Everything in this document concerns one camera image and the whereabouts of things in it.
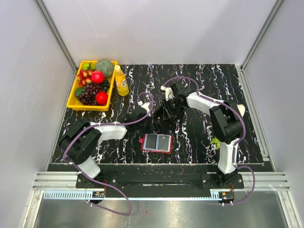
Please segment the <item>black card dispenser box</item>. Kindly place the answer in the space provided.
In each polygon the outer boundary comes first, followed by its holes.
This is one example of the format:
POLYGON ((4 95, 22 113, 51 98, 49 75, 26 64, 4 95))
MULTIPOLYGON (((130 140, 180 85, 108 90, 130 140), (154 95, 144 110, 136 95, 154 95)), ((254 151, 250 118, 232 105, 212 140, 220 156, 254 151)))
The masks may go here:
POLYGON ((167 134, 173 126, 184 117, 184 110, 181 109, 176 115, 168 114, 163 106, 159 106, 153 113, 155 131, 167 134))

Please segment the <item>red leather card holder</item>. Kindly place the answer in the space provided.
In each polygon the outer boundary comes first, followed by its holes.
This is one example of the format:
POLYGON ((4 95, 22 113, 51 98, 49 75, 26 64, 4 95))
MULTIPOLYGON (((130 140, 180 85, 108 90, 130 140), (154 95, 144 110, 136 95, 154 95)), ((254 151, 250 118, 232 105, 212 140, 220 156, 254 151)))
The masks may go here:
POLYGON ((159 135, 162 135, 162 134, 155 134, 155 135, 157 135, 156 149, 155 149, 155 150, 147 150, 147 149, 145 149, 145 141, 146 141, 145 137, 146 137, 146 135, 147 135, 147 134, 144 134, 143 137, 139 139, 139 143, 141 144, 141 149, 142 149, 143 151, 157 152, 157 153, 164 153, 164 154, 171 154, 172 143, 173 143, 173 137, 172 137, 171 135, 170 135, 170 137, 171 137, 170 150, 169 150, 168 152, 162 152, 162 151, 159 151, 159 150, 157 149, 157 147, 158 147, 159 135))

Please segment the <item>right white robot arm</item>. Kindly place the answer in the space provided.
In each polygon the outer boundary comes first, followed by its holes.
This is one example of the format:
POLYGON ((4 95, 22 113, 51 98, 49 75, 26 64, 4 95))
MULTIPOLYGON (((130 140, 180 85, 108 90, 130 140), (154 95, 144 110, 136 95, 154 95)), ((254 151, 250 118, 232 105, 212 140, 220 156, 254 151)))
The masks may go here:
POLYGON ((169 87, 161 86, 165 99, 155 112, 155 120, 162 132, 169 131, 173 123, 183 118, 186 109, 192 108, 207 114, 215 137, 220 141, 220 156, 216 176, 217 184, 227 188, 233 182, 231 173, 236 170, 236 150, 245 134, 244 107, 231 99, 221 101, 203 95, 199 91, 186 89, 182 83, 169 87))

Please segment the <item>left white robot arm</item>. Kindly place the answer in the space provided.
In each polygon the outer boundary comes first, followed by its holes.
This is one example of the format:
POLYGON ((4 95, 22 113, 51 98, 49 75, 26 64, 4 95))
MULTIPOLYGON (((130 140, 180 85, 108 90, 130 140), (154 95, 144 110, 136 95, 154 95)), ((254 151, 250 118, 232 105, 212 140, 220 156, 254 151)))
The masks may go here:
POLYGON ((78 120, 59 140, 59 148, 64 153, 63 161, 72 163, 87 175, 86 182, 93 188, 101 186, 101 169, 94 162, 92 153, 98 143, 123 139, 128 132, 143 130, 149 121, 153 102, 140 102, 131 114, 121 122, 94 123, 85 119, 78 120))

